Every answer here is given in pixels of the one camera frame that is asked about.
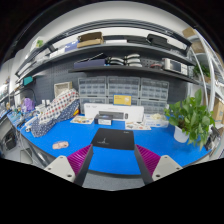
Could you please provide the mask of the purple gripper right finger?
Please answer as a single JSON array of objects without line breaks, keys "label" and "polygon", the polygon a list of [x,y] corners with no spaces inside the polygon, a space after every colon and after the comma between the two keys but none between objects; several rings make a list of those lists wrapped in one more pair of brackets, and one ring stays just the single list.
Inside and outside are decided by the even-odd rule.
[{"label": "purple gripper right finger", "polygon": [[134,146],[134,154],[145,185],[182,169],[182,167],[168,155],[159,156],[140,145]]}]

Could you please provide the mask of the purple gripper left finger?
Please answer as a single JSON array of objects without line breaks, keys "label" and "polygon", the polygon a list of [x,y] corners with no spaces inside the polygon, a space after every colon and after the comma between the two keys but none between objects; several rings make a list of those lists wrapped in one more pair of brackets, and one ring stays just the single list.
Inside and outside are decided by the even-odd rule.
[{"label": "purple gripper left finger", "polygon": [[69,156],[59,156],[45,171],[82,186],[93,156],[93,145],[87,145]]}]

